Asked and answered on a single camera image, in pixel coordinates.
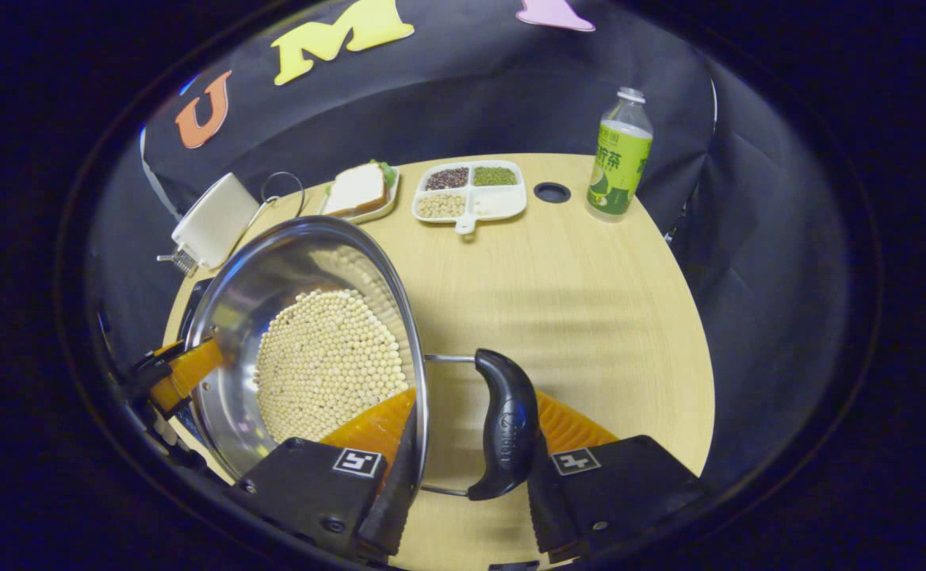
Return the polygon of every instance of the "table surface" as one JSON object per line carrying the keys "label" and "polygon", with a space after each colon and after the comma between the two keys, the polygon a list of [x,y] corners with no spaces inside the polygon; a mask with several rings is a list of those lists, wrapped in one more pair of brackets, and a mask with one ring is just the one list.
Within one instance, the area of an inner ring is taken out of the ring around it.
{"label": "table surface", "polygon": [[[410,205],[424,172],[471,159],[511,160],[520,167],[528,195],[524,213],[478,221],[468,237],[452,224],[416,220]],[[713,436],[714,386],[698,311],[640,202],[633,200],[617,224],[586,213],[592,164],[589,155],[536,153],[404,165],[397,206],[361,228],[400,275],[426,353],[499,351],[523,366],[543,393],[619,438],[650,435],[699,474]],[[572,189],[572,198],[560,205],[536,198],[534,186],[548,181]],[[304,214],[318,213],[324,187],[306,191]],[[294,217],[299,205],[300,196],[292,195],[267,206],[239,245]],[[165,344],[174,340],[192,286],[215,273],[199,268],[182,283]],[[424,481],[466,489],[484,472],[488,388],[469,366],[429,365],[427,376],[431,437]],[[177,420],[170,422],[189,446],[205,451]],[[521,485],[484,502],[421,492],[390,564],[473,570],[534,559],[547,565],[537,552]]]}

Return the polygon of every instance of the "divided white tray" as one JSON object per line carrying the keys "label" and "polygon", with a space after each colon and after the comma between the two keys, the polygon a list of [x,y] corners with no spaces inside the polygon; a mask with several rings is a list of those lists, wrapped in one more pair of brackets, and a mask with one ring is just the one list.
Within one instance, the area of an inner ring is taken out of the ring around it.
{"label": "divided white tray", "polygon": [[[368,220],[375,220],[375,218],[386,216],[386,214],[393,210],[393,207],[396,205],[396,189],[399,188],[399,169],[398,167],[392,166],[390,166],[390,169],[396,172],[396,178],[393,180],[393,186],[389,189],[389,201],[377,207],[377,209],[372,210],[371,213],[361,213],[355,214],[353,217],[343,217],[344,220],[354,224],[366,223]],[[326,198],[322,201],[322,205],[319,205],[318,214],[321,214],[326,209],[326,202],[329,202],[329,187],[326,187]]]}
{"label": "divided white tray", "polygon": [[[424,190],[427,187],[427,180],[432,174],[448,169],[459,169],[466,167],[469,169],[467,174],[467,183],[459,188],[447,188],[445,190]],[[474,186],[474,172],[478,167],[506,167],[513,174],[516,174],[516,184],[505,186]],[[426,218],[420,216],[417,211],[417,203],[424,196],[434,196],[438,194],[456,194],[466,197],[466,206],[463,214],[459,217],[445,218]],[[413,216],[424,223],[456,223],[456,232],[459,234],[470,234],[474,231],[478,220],[502,220],[517,216],[526,209],[526,183],[523,181],[523,173],[520,167],[510,160],[470,160],[466,163],[445,163],[431,167],[420,178],[420,184],[417,185],[415,195],[413,195]]]}

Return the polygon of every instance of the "sandwich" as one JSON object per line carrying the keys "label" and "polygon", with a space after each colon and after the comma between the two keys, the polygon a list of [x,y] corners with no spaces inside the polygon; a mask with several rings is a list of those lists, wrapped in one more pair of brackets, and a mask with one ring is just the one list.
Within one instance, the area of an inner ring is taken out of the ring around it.
{"label": "sandwich", "polygon": [[327,217],[355,217],[380,209],[391,199],[396,171],[387,163],[372,160],[336,175],[326,188],[326,199],[320,214]]}

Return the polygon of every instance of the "green tea bottle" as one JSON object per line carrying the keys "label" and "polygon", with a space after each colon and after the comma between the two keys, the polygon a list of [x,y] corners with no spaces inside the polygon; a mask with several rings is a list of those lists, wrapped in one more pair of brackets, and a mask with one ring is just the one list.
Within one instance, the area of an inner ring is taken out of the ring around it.
{"label": "green tea bottle", "polygon": [[600,220],[621,220],[640,185],[652,145],[646,102],[641,91],[622,87],[618,104],[600,119],[597,159],[587,189],[587,211]]}

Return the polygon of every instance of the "bread slice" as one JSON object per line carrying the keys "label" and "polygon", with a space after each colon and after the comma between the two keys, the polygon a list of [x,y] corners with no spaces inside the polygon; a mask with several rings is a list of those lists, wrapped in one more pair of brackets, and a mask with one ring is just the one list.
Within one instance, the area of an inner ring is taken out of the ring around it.
{"label": "bread slice", "polygon": [[377,163],[367,163],[336,175],[322,214],[327,217],[352,217],[371,213],[388,201],[389,188],[382,167]]}

